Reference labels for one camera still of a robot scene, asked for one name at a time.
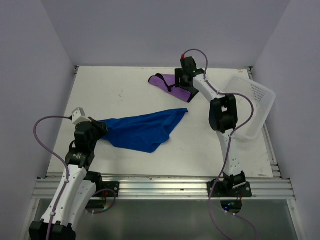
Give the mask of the blue towel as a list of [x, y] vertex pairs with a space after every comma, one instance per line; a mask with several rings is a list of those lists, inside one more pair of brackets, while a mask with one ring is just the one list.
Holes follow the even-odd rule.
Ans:
[[181, 122], [187, 108], [176, 108], [155, 113], [100, 120], [108, 133], [102, 137], [116, 148], [153, 153], [170, 139], [170, 134]]

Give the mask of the purple towel black trim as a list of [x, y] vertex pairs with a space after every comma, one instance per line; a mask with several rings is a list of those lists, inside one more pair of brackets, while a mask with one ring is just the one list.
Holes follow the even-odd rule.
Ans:
[[177, 87], [174, 74], [157, 73], [148, 79], [148, 83], [186, 103], [190, 103], [199, 93], [199, 91], [194, 87], [188, 87], [187, 89]]

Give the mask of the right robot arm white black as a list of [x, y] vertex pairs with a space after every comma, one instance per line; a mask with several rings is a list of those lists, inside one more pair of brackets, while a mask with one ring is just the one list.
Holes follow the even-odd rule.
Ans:
[[182, 54], [180, 64], [181, 68], [175, 69], [175, 85], [186, 90], [194, 89], [209, 102], [209, 125], [220, 142], [224, 158], [220, 173], [223, 181], [218, 181], [212, 190], [235, 196], [246, 184], [234, 136], [238, 123], [236, 97], [230, 93], [222, 93], [210, 83], [205, 70], [197, 68], [193, 57]]

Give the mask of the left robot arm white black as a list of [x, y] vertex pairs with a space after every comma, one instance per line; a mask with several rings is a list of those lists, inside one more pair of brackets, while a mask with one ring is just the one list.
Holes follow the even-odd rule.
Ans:
[[108, 133], [105, 122], [93, 118], [75, 124], [74, 140], [65, 158], [64, 171], [54, 197], [39, 221], [29, 227], [32, 240], [74, 240], [78, 220], [92, 196], [103, 193], [101, 174], [89, 170], [97, 142]]

